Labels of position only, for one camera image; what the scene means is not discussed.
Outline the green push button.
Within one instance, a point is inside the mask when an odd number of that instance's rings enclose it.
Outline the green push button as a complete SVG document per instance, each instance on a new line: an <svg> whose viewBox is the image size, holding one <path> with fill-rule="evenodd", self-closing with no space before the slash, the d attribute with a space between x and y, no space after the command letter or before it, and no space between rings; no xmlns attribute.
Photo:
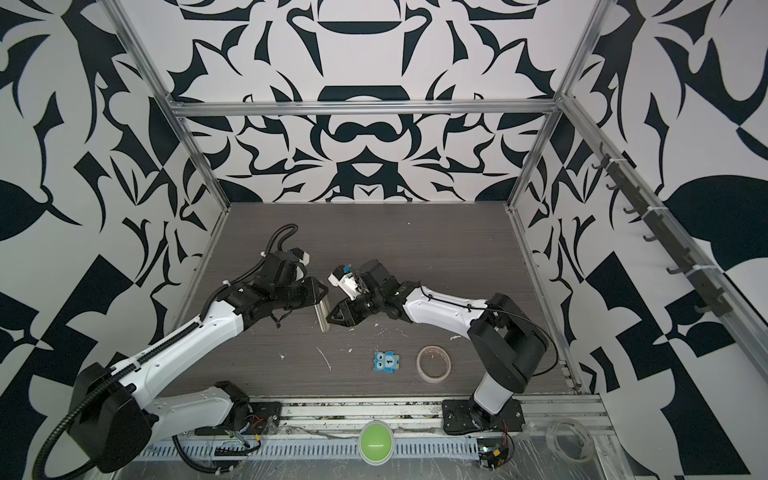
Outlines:
<svg viewBox="0 0 768 480"><path fill-rule="evenodd" d="M372 466L385 464L393 456L394 450L394 434L386 423L374 420L361 430L358 437L358 451L367 464Z"/></svg>

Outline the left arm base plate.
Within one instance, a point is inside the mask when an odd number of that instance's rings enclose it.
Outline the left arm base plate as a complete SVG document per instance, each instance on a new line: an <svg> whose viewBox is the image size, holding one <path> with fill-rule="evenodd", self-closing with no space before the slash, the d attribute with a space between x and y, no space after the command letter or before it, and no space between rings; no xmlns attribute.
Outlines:
<svg viewBox="0 0 768 480"><path fill-rule="evenodd" d="M197 436L226 435L237 431L241 435L260 435L280 424L282 404L276 401L237 402L222 423L194 430Z"/></svg>

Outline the blue owl figure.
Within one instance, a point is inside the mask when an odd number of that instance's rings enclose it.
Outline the blue owl figure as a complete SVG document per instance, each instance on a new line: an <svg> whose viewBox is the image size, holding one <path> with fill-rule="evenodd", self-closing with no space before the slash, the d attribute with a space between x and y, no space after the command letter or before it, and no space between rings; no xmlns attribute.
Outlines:
<svg viewBox="0 0 768 480"><path fill-rule="evenodd" d="M394 373L400 369L400 356L393 351L374 353L373 371Z"/></svg>

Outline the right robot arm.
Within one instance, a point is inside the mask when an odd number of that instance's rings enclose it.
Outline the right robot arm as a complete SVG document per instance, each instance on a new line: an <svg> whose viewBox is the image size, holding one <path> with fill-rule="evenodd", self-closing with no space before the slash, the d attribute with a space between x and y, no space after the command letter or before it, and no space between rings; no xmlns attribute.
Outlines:
<svg viewBox="0 0 768 480"><path fill-rule="evenodd" d="M336 267L328 280L346 298L326 316L330 324L353 327L384 314L394 320L437 327L468 339L485 368L472 395L484 414L499 414L536 375L552 340L503 294L468 299L437 292L418 281L399 281L378 260L355 270Z"/></svg>

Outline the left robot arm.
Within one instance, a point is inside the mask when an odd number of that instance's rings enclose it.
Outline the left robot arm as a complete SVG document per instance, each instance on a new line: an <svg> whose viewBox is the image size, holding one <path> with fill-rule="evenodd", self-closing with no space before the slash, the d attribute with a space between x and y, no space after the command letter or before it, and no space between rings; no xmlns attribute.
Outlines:
<svg viewBox="0 0 768 480"><path fill-rule="evenodd" d="M308 253L284 247L297 231L294 223L279 227L253 267L217 287L197 316L166 337L111 367L95 363L83 370L69 412L37 454L32 478L47 478L47 461L63 435L88 458L66 473L66 478L75 479L92 469L117 471L147 446L180 433L207 427L243 429L249 398L229 381L193 394L161 394L191 366L257 322L280 324L294 311L322 303L328 290L308 275Z"/></svg>

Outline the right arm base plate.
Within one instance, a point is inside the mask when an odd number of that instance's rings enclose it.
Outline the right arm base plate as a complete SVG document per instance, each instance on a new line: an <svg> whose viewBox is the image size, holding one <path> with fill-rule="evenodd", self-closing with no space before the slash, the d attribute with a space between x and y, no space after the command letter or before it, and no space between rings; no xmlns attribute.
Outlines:
<svg viewBox="0 0 768 480"><path fill-rule="evenodd" d="M447 435L480 432L521 432L526 423L521 403L510 399L499 413L490 414L472 399L443 400L442 429Z"/></svg>

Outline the small circuit board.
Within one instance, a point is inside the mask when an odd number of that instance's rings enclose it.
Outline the small circuit board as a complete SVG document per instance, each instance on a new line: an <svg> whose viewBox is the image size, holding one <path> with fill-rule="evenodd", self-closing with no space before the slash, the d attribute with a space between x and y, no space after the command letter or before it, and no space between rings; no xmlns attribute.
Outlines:
<svg viewBox="0 0 768 480"><path fill-rule="evenodd" d="M496 470L509 459L510 449L506 444L478 444L478 465L487 470Z"/></svg>

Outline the aluminium frame rail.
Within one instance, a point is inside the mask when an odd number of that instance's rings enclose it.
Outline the aluminium frame rail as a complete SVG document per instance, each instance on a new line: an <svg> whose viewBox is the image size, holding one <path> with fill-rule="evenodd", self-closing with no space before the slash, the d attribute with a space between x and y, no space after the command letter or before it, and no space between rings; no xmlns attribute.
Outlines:
<svg viewBox="0 0 768 480"><path fill-rule="evenodd" d="M367 100L304 102L171 102L177 117L223 117L249 115L371 115L453 113L550 113L551 99L525 100Z"/></svg>

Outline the white remote control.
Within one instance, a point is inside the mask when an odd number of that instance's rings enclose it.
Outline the white remote control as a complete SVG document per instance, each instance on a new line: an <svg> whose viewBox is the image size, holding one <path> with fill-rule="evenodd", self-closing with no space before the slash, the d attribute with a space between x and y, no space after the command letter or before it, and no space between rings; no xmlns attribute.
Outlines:
<svg viewBox="0 0 768 480"><path fill-rule="evenodd" d="M326 333L329 331L329 323L327 316L329 314L329 303L326 299L323 299L315 306L315 312L317 316L318 325L320 331Z"/></svg>

